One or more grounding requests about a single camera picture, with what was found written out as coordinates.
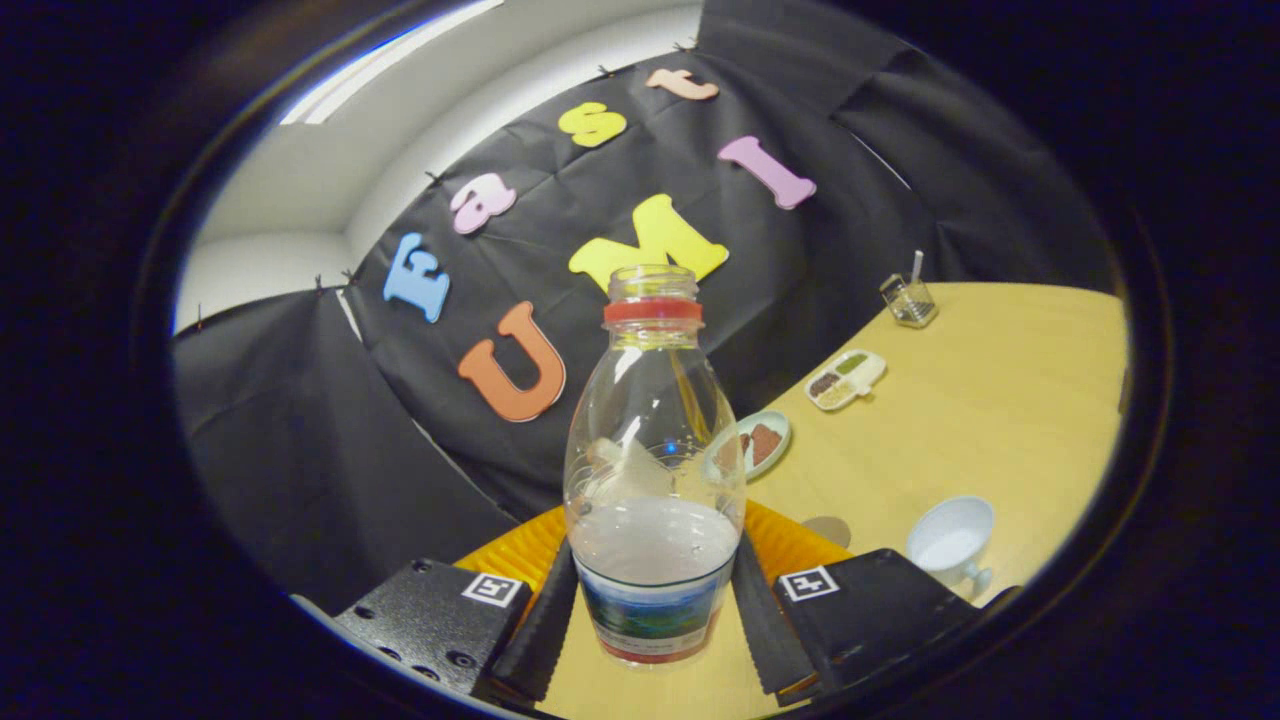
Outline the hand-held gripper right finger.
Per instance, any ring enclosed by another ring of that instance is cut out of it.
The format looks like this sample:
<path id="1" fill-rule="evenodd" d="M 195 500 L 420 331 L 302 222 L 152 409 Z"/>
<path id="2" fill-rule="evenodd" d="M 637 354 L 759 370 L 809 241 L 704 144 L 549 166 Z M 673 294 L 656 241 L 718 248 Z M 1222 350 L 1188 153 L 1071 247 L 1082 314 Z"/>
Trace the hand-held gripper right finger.
<path id="1" fill-rule="evenodd" d="M 755 501 L 732 584 L 762 688 L 782 706 L 876 692 L 1020 592 L 1011 585 L 977 607 L 895 550 L 850 553 Z"/>

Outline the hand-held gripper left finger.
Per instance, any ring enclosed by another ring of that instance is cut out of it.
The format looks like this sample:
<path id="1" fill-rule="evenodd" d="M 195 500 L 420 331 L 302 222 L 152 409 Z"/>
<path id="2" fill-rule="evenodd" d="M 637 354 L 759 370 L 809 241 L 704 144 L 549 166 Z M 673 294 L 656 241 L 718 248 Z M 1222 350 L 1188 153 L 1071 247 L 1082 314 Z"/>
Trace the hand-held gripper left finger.
<path id="1" fill-rule="evenodd" d="M 411 676 L 506 706 L 544 701 L 577 593 L 556 509 L 456 562 L 415 559 L 335 616 Z"/>

